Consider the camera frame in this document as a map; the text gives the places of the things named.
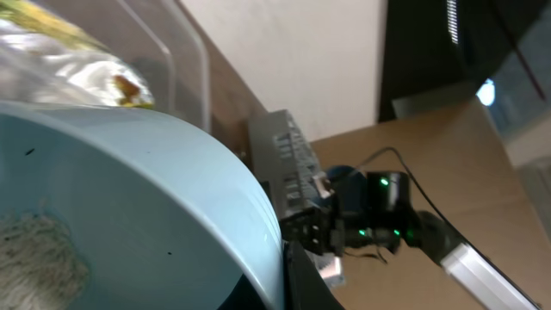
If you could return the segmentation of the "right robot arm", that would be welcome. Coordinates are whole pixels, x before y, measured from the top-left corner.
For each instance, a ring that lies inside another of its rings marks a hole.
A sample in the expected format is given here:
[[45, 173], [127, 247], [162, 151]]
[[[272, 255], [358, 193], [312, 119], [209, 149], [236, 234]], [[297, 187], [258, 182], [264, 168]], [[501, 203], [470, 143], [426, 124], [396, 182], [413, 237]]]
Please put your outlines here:
[[421, 250], [486, 309], [537, 309], [538, 304], [444, 218], [411, 204], [412, 177], [401, 171], [345, 172], [314, 178], [321, 204], [279, 221], [284, 247], [285, 306], [339, 309], [308, 254], [341, 257], [375, 245], [395, 253]]

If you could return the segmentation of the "paper wrapper waste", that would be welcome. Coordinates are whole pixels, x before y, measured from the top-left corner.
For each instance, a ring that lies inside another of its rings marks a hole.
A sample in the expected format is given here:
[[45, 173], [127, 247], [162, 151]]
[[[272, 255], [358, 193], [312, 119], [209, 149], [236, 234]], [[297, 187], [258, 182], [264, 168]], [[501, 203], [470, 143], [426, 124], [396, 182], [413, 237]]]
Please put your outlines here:
[[141, 74], [81, 28], [31, 1], [1, 2], [3, 100], [151, 109]]

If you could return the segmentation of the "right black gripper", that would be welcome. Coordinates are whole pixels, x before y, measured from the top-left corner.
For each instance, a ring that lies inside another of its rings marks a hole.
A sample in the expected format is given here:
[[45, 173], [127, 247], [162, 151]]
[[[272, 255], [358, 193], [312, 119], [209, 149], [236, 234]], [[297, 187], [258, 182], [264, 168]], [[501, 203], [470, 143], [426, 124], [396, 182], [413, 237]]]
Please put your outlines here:
[[279, 226], [285, 241], [296, 241], [316, 255], [341, 257], [346, 248], [370, 245], [370, 210], [341, 201], [283, 217]]

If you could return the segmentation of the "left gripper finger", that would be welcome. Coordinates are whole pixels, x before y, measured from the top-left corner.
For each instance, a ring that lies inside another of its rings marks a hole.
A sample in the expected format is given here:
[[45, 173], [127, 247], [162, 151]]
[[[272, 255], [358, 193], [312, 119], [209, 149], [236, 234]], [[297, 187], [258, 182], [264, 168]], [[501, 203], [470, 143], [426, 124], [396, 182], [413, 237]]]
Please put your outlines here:
[[284, 246], [284, 290], [287, 310], [344, 310], [296, 241]]

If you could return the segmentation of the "light blue rice bowl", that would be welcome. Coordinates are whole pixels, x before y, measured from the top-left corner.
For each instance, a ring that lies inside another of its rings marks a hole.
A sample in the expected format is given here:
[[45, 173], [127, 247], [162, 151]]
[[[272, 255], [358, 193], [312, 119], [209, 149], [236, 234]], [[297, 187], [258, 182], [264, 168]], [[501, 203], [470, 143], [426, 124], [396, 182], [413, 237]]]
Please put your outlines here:
[[68, 226], [91, 271], [76, 309], [216, 309], [241, 279], [284, 306], [269, 198], [233, 152], [170, 115], [3, 102], [1, 209]]

